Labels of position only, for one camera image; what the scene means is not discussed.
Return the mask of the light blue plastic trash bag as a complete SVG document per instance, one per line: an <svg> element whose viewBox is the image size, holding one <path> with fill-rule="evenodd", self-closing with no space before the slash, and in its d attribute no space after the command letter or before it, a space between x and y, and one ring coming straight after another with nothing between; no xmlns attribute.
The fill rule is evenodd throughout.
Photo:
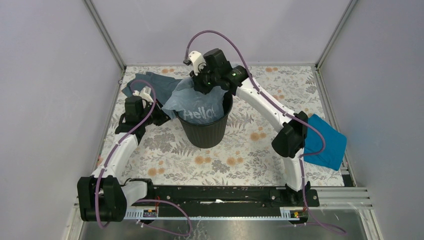
<svg viewBox="0 0 424 240"><path fill-rule="evenodd" d="M195 91L194 81L186 78L176 85L162 110L171 119L180 117L191 124L210 124L224 116L225 93L219 86L207 94Z"/></svg>

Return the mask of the black plastic trash bin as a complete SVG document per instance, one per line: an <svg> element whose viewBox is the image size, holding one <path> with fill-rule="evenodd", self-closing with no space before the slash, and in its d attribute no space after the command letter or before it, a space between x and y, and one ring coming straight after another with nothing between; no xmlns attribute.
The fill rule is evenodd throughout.
<svg viewBox="0 0 424 240"><path fill-rule="evenodd" d="M209 149L218 145L226 131L229 114L233 107L233 95L229 92L223 96L224 115L220 119L208 124L194 124L181 118L174 111L176 118L180 121L188 140L196 147Z"/></svg>

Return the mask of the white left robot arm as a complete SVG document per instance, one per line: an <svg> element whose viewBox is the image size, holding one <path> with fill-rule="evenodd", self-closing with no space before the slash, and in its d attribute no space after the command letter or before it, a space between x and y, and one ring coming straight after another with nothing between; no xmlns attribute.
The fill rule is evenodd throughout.
<svg viewBox="0 0 424 240"><path fill-rule="evenodd" d="M77 182L80 217L84 222L98 222L103 228L110 222L121 222L127 208L136 201L144 206L154 202L155 192L147 182L120 181L119 178L146 133L146 127L160 126L168 120L161 104L148 94L125 99L113 147L90 176L83 176Z"/></svg>

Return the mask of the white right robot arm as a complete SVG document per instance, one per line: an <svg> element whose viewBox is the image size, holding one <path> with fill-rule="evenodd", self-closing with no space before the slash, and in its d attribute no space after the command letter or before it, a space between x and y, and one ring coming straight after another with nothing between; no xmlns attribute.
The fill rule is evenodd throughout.
<svg viewBox="0 0 424 240"><path fill-rule="evenodd" d="M286 193L287 201L293 206L301 205L307 194L303 189L306 184L303 164L298 157L304 153L308 116L278 102L251 76L246 66L232 66L219 48L205 54L188 51L184 64L193 67L190 77L195 91L208 94L214 87L220 87L244 100L272 125L277 135L271 146L283 158L288 171L286 185L290 189Z"/></svg>

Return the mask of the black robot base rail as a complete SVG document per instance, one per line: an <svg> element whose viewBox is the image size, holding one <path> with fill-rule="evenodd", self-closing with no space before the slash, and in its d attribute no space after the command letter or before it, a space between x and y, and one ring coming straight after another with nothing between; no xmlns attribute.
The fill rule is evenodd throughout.
<svg viewBox="0 0 424 240"><path fill-rule="evenodd" d="M133 207L151 207L160 218L181 217L182 208L190 218L272 218L281 209L303 211L305 205L319 207L316 190L306 186L306 194L275 186L176 186L153 185L143 202Z"/></svg>

